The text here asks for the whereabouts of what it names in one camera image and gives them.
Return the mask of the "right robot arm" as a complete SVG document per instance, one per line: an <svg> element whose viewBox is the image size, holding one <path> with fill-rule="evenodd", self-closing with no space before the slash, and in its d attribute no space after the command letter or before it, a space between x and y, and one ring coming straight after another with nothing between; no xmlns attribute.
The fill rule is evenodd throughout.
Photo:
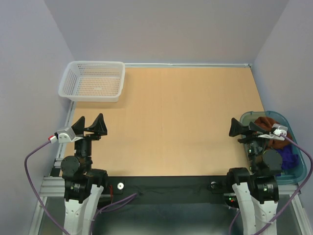
<svg viewBox="0 0 313 235"><path fill-rule="evenodd" d="M270 140L284 140L288 128L274 124L269 131L253 122L244 126L235 118L231 120L229 136L238 139L246 148L249 169L231 168L225 179L226 188L234 191L242 215L245 235L275 235L276 210L279 190L276 175L282 171L282 157Z"/></svg>

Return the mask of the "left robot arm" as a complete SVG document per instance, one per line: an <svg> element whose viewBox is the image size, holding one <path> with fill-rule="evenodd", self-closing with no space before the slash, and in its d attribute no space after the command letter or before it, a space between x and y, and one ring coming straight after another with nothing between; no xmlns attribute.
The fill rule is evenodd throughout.
<svg viewBox="0 0 313 235"><path fill-rule="evenodd" d="M65 181L65 235L87 235L101 193L109 187L107 171L93 169L92 142L107 135L103 114L99 114L91 126L85 126L80 117L72 126L57 131L59 143L73 143L74 153L61 161L62 178Z"/></svg>

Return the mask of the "brown towel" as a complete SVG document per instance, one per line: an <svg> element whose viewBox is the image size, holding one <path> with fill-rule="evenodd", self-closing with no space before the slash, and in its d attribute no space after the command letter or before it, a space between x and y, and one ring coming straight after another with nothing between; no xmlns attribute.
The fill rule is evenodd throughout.
<svg viewBox="0 0 313 235"><path fill-rule="evenodd" d="M274 124L280 124L279 122L275 121L274 119L270 117L258 117L254 121L254 123L266 131L270 131ZM279 149L279 150L282 150L287 145L289 145L289 142L287 140L283 140L283 141L270 140L268 142L268 147Z"/></svg>

